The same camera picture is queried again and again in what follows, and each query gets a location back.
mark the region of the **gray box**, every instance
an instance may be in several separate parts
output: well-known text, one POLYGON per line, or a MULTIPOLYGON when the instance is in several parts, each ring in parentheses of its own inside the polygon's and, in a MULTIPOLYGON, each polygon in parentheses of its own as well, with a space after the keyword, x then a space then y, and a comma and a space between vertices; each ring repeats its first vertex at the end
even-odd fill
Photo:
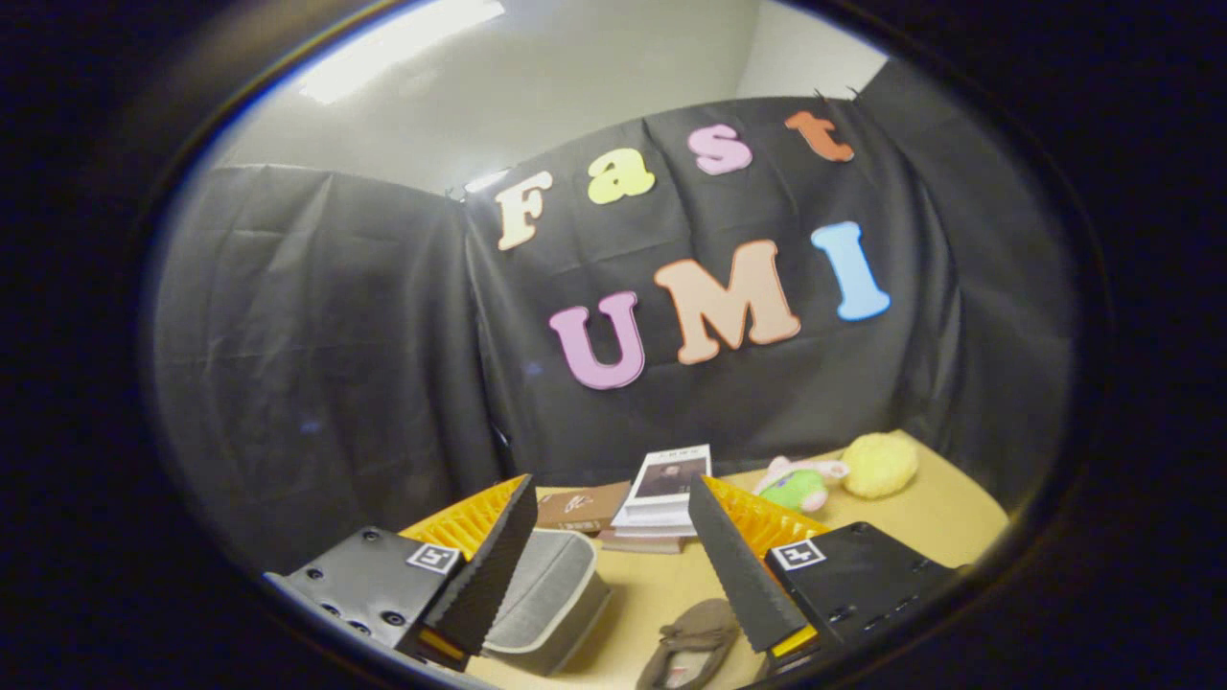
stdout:
POLYGON ((537 675, 567 664, 610 599, 596 573, 596 546, 583 534, 534 529, 482 656, 537 675))

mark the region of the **stuffed toy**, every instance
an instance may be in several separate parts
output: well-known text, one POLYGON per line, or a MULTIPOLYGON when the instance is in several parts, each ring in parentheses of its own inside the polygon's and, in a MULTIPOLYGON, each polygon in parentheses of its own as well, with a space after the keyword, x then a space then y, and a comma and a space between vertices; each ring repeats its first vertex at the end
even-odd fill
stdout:
POLYGON ((848 465, 844 490, 861 498, 881 498, 899 491, 920 464, 915 444, 890 433, 856 438, 839 459, 848 465))
POLYGON ((753 494, 791 511, 814 512, 827 502, 827 483, 843 480, 853 496, 881 498, 907 486, 920 464, 910 442, 888 433, 866 433, 852 442, 838 460, 789 462, 780 455, 753 494))
POLYGON ((848 474, 839 460, 789 462, 780 455, 767 465, 767 474, 755 486, 755 495, 798 512, 814 512, 827 502, 825 480, 838 481, 848 474))

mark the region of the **table surface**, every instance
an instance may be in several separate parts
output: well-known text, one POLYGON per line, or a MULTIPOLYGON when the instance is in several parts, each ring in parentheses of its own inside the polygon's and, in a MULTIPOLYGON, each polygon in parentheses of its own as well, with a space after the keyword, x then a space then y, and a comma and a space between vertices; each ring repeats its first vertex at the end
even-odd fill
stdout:
MULTIPOLYGON (((977 560, 1005 529, 1001 507, 978 484, 902 431, 893 432, 919 448, 920 465, 908 486, 879 500, 832 489, 827 503, 810 517, 836 529, 865 521, 933 559, 957 567, 977 560)), ((840 451, 816 459, 838 458, 840 451)), ((766 470, 721 476, 752 490, 766 470)), ((541 487, 539 495, 564 491, 541 487)), ((655 651, 659 629, 703 599, 726 598, 698 539, 687 539, 681 554, 633 554, 598 550, 596 571, 612 591, 609 605, 560 673, 542 678, 499 661, 474 657, 467 673, 507 689, 634 688, 655 651)), ((740 688, 753 679, 762 654, 737 637, 707 688, 740 688)))

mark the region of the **book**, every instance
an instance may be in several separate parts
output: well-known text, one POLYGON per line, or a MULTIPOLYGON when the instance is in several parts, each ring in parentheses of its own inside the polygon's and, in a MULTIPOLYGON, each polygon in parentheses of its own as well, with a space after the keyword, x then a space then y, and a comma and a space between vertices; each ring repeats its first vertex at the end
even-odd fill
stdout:
POLYGON ((611 524, 622 527, 690 527, 690 486, 696 475, 712 474, 709 444, 656 451, 643 458, 626 502, 611 524))
POLYGON ((610 551, 636 551, 640 554, 681 554, 681 537, 649 537, 628 538, 620 535, 616 530, 605 529, 596 535, 601 540, 601 549, 610 551))
POLYGON ((649 538, 649 537, 697 537, 694 525, 691 524, 688 503, 681 506, 680 512, 656 516, 655 518, 637 517, 626 514, 626 506, 618 510, 610 527, 620 537, 649 538))
POLYGON ((610 527, 629 490, 629 481, 618 481, 546 494, 537 500, 536 525, 542 529, 600 532, 610 527))

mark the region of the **yellow pom-pom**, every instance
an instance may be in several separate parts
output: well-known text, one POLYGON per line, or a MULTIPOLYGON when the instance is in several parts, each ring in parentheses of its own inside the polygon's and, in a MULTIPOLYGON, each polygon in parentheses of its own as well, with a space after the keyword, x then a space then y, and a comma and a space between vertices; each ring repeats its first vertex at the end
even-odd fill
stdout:
POLYGON ((861 436, 840 459, 849 470, 843 487, 861 498, 881 498, 903 489, 920 464, 915 446, 888 433, 861 436))

